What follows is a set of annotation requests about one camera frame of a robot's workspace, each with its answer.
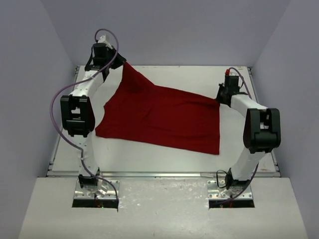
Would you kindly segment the red t shirt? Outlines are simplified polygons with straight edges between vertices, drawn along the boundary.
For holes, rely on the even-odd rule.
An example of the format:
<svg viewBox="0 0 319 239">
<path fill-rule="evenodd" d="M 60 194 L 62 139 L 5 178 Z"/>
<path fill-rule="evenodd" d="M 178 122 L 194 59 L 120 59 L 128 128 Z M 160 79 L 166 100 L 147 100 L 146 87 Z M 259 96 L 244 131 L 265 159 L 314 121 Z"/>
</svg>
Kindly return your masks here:
<svg viewBox="0 0 319 239">
<path fill-rule="evenodd" d="M 116 138 L 218 155 L 220 104 L 202 95 L 153 84 L 129 63 L 104 105 L 95 128 L 102 138 Z"/>
</svg>

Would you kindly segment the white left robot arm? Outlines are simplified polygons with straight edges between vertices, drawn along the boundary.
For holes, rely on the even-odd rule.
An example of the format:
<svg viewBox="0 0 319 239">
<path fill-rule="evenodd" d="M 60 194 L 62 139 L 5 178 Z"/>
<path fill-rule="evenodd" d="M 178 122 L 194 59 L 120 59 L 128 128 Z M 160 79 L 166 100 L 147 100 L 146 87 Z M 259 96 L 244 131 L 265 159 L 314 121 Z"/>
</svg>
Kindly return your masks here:
<svg viewBox="0 0 319 239">
<path fill-rule="evenodd" d="M 60 98 L 63 129 L 80 150 L 78 180 L 81 188 L 96 189 L 101 182 L 92 142 L 96 123 L 92 98 L 105 82 L 109 70 L 116 69 L 125 62 L 126 59 L 117 54 L 110 43 L 94 43 L 84 68 L 83 80 L 74 86 L 70 94 Z"/>
</svg>

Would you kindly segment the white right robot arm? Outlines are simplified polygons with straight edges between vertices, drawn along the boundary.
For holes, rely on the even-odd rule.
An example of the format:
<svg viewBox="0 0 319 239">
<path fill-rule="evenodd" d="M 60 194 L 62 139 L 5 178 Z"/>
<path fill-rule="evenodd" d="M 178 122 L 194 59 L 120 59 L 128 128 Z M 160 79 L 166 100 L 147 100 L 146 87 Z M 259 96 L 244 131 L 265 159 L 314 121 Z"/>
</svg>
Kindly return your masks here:
<svg viewBox="0 0 319 239">
<path fill-rule="evenodd" d="M 239 112 L 245 119 L 244 148 L 236 163 L 225 175 L 225 188 L 246 187 L 260 160 L 281 144 L 281 119 L 277 108 L 258 104 L 249 94 L 240 91 L 239 77 L 226 71 L 219 85 L 216 101 Z"/>
</svg>

